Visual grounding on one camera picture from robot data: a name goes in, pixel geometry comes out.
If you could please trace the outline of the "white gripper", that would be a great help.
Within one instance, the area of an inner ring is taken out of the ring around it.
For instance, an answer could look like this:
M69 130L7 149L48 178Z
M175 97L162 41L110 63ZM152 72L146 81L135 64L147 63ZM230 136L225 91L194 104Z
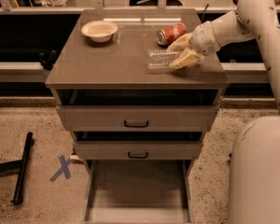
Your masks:
M168 48L169 51L183 50L169 66L181 69L192 66L221 49L217 38L217 25L212 21L206 21L197 26L191 33L180 36Z

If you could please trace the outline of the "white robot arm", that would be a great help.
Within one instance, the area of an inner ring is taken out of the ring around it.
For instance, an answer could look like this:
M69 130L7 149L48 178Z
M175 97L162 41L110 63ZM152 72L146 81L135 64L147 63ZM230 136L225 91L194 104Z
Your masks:
M237 135L230 163L228 224L280 224L280 23L274 0L238 0L237 7L182 35L170 66L199 62L230 43L254 39L263 72L247 80L270 85L277 116L254 119Z

